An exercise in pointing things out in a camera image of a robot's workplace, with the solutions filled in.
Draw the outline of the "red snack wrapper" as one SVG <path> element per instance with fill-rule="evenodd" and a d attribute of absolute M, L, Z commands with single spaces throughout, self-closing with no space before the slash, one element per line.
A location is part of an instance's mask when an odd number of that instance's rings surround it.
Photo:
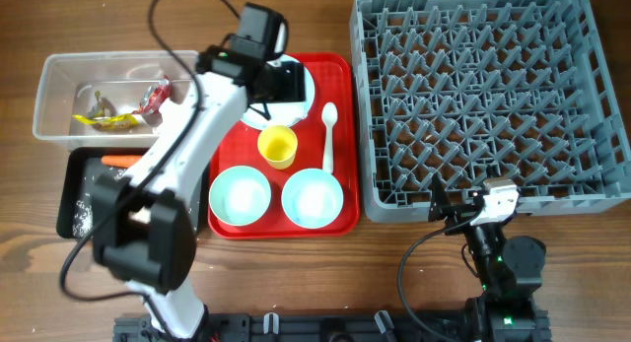
<path fill-rule="evenodd" d="M 164 76 L 158 83 L 152 85 L 143 98 L 139 106 L 133 111 L 134 114 L 147 115 L 153 114 L 159 110 L 162 103 L 166 101 L 172 94 L 171 80 Z"/>

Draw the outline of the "orange carrot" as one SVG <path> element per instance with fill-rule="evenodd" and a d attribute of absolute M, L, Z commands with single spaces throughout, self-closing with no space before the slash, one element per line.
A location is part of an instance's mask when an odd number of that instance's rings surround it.
<path fill-rule="evenodd" d="M 105 166 L 128 169 L 141 160 L 138 155 L 106 155 L 102 156 Z"/>

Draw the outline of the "yellow snack wrapper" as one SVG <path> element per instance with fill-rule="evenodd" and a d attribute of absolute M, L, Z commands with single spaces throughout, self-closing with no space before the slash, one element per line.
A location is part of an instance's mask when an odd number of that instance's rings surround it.
<path fill-rule="evenodd" d="M 86 114 L 73 114 L 72 118 L 84 125 L 101 130 L 126 129 L 140 124 L 140 120 L 132 113 L 108 115 L 105 99 L 100 91 L 94 93 L 96 102 Z"/>

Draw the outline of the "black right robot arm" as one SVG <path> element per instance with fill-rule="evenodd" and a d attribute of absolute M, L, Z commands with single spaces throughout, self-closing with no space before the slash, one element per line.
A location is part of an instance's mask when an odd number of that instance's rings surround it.
<path fill-rule="evenodd" d="M 432 176 L 428 219 L 445 222 L 448 235 L 464 235 L 483 293 L 465 303 L 457 337 L 461 341 L 550 341 L 550 322 L 533 293 L 543 283 L 546 246 L 527 236 L 506 238 L 520 199 L 505 177 L 483 181 L 467 204 L 450 202 L 440 177 Z"/>

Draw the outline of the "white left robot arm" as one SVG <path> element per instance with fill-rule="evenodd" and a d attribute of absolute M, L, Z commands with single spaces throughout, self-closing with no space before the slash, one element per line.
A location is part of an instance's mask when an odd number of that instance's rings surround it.
<path fill-rule="evenodd" d="M 209 47 L 197 61 L 191 101 L 175 106 L 159 139 L 123 179 L 97 181 L 94 259 L 144 300 L 167 340 L 211 335 L 207 308 L 188 277 L 196 252 L 190 191 L 246 111 L 276 101 L 290 85 L 275 63 L 286 47 L 281 36 L 236 35 L 226 48 Z"/>

